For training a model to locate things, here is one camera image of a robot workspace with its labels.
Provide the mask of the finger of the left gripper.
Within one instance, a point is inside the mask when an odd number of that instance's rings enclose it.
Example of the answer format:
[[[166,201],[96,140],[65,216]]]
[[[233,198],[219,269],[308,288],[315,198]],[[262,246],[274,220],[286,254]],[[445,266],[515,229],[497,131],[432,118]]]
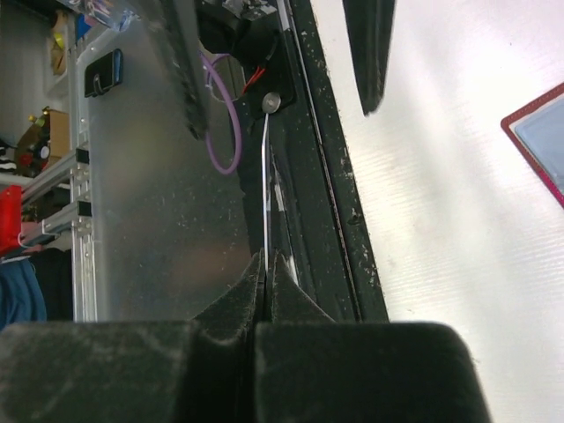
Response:
[[[345,0],[355,82],[363,115],[376,111],[384,95],[395,0]]]
[[[169,55],[166,67],[179,95],[186,126],[196,139],[208,129],[208,105],[204,98],[204,72],[199,53],[197,11],[194,1],[157,1]]]

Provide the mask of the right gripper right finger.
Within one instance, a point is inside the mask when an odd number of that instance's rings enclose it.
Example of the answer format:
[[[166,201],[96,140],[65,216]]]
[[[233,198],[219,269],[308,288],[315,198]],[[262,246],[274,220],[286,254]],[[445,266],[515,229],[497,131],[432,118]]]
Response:
[[[471,355],[439,323],[337,323],[277,256],[255,330],[259,422],[487,422]]]

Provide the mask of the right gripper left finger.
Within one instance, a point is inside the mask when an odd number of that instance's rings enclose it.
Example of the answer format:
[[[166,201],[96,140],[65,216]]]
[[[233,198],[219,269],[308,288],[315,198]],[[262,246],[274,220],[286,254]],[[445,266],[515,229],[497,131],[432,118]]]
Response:
[[[1,335],[4,422],[250,422],[263,255],[187,321],[18,323]]]

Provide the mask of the white VIP card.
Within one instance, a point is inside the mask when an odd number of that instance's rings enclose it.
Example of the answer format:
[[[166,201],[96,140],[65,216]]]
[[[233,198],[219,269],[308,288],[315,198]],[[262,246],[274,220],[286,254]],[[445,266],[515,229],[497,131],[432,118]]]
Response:
[[[263,204],[263,254],[265,272],[269,271],[271,258],[271,220],[270,220],[270,147],[269,147],[270,115],[265,114],[263,137],[261,144],[261,178],[262,178],[262,204]]]

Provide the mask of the red leather card holder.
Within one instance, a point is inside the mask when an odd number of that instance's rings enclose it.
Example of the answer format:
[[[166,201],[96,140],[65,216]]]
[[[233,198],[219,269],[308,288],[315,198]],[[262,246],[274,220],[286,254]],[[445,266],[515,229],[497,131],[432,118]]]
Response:
[[[563,84],[504,117],[501,128],[563,206]]]

